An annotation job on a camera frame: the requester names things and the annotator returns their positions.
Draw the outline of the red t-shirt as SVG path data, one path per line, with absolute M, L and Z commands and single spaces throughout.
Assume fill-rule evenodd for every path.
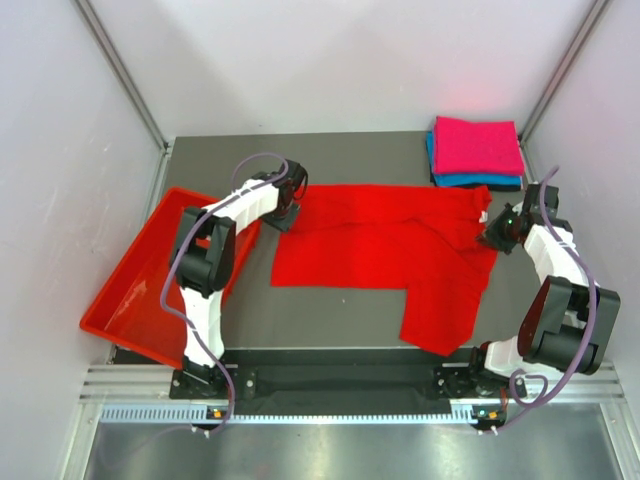
M 478 240 L 491 201 L 485 186 L 312 185 L 271 284 L 403 290 L 400 339 L 448 356 L 471 339 L 496 262 Z

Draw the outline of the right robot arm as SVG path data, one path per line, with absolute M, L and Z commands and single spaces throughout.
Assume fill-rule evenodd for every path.
M 545 397 L 553 376 L 592 375 L 600 368 L 621 299 L 598 285 L 558 207 L 558 188 L 531 184 L 523 201 L 507 204 L 481 235 L 482 244 L 506 254 L 522 246 L 540 288 L 516 336 L 473 348 L 465 367 L 435 369 L 441 396 L 527 402 L 529 380 L 540 382 Z

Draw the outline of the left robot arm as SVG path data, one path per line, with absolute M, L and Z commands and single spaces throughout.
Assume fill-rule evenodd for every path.
M 242 185 L 234 184 L 224 199 L 184 210 L 162 287 L 160 304 L 185 323 L 186 347 L 174 371 L 174 399 L 220 398 L 234 388 L 221 364 L 221 307 L 235 270 L 236 241 L 261 221 L 286 232 L 299 212 L 308 173 L 280 155 L 273 172 L 259 172 Z

